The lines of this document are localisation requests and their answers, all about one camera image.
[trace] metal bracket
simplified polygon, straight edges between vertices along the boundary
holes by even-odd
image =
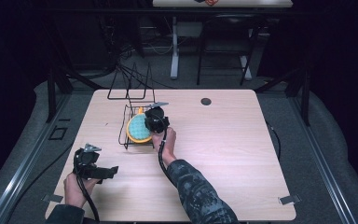
[[[45,194],[45,196],[43,196],[42,201],[43,202],[55,202],[55,203],[60,203],[62,201],[63,197],[60,195],[55,195],[55,194]]]
[[[288,204],[288,203],[295,204],[295,203],[301,202],[301,199],[300,199],[300,197],[298,195],[289,195],[289,196],[286,196],[286,197],[283,197],[283,198],[279,198],[279,202],[282,205],[285,205],[285,204]]]

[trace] black device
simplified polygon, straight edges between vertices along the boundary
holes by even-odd
[[[159,145],[158,150],[158,163],[161,167],[162,172],[164,172],[165,176],[171,181],[172,180],[168,176],[167,169],[164,166],[164,162],[162,161],[162,150],[164,150],[165,140],[167,138],[167,128],[170,125],[168,121],[168,117],[164,116],[164,110],[160,107],[161,105],[167,105],[168,103],[157,102],[148,107],[151,109],[145,112],[145,126],[152,133],[162,133],[164,132],[164,136],[162,138],[161,144]]]
[[[74,157],[74,173],[84,179],[101,179],[98,184],[102,184],[104,179],[112,179],[113,176],[117,174],[118,166],[110,169],[97,167],[95,162],[98,160],[100,154],[95,151],[101,151],[101,149],[90,144],[86,144],[85,148],[76,151]]]
[[[145,115],[145,126],[152,133],[162,133],[170,125],[168,117],[164,117],[164,110],[159,106],[147,110]]]

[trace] table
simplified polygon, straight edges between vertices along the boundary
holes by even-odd
[[[107,100],[107,94],[94,93],[54,194],[63,196],[63,180],[72,172],[75,151],[90,143],[102,148],[99,167],[119,166],[115,177],[97,185],[91,195],[101,220],[189,221],[154,149],[126,150],[119,144],[128,101]],[[113,94],[124,96],[125,91]],[[163,109],[177,131],[176,156],[205,175],[239,220],[296,217],[292,204],[279,203],[289,191],[254,91],[155,90],[155,95],[156,101],[169,103]],[[203,105],[202,98],[212,103]],[[55,204],[50,203],[46,217]],[[87,203],[84,208],[86,217],[93,217]]]
[[[213,7],[291,7],[291,0],[219,0]],[[153,0],[154,7],[210,7],[194,0]]]
[[[212,7],[291,7],[291,0],[220,0]],[[194,0],[153,0],[154,7],[208,7],[205,2],[196,2]],[[179,67],[179,49],[177,45],[177,20],[172,19],[172,64],[171,79],[177,79]],[[246,58],[241,57],[241,65],[246,65]],[[252,79],[250,70],[246,71],[245,78]]]

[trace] metal clip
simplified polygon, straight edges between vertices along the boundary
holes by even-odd
[[[279,198],[279,202],[283,205],[288,203],[295,204],[301,202],[301,199],[298,195],[289,195],[283,198]]]
[[[94,152],[94,151],[101,151],[102,149],[100,147],[95,147],[93,145],[90,145],[89,143],[86,144],[84,147],[84,152]]]
[[[62,201],[62,196],[60,195],[55,195],[55,194],[45,194],[45,196],[43,196],[42,201],[43,202],[55,202],[55,203],[60,203]]]

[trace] metal rail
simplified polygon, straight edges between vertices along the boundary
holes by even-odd
[[[289,104],[295,111],[296,119],[300,124],[301,128],[303,129],[304,133],[308,137],[308,140],[310,141],[313,159],[316,163],[319,173],[322,176],[322,179],[324,180],[324,184],[326,185],[326,188],[331,196],[334,206],[337,209],[338,215],[341,218],[342,223],[357,223],[351,212],[351,209],[348,207],[348,204],[345,200],[344,195],[342,194],[342,191],[336,179],[334,178],[333,173],[330,170],[329,165],[327,164],[327,161],[324,158],[324,154],[322,153],[321,147],[319,146],[318,141],[313,134],[312,128],[310,126],[307,126],[301,118],[301,114],[299,113],[300,105],[298,101],[294,98],[289,98]]]
[[[62,96],[57,105],[57,116],[55,116],[50,123],[45,125],[42,132],[37,137],[34,147],[29,150],[28,155],[26,155],[22,161],[16,174],[13,175],[5,192],[2,194],[2,197],[0,198],[0,224],[7,223],[9,212],[11,209],[14,209],[13,206],[21,192],[22,186],[25,184],[28,175],[31,173],[34,164],[42,152],[42,146],[47,139],[48,133],[54,129],[54,123],[57,120],[58,115],[63,111],[64,106],[68,103],[69,98],[70,95],[67,94]]]

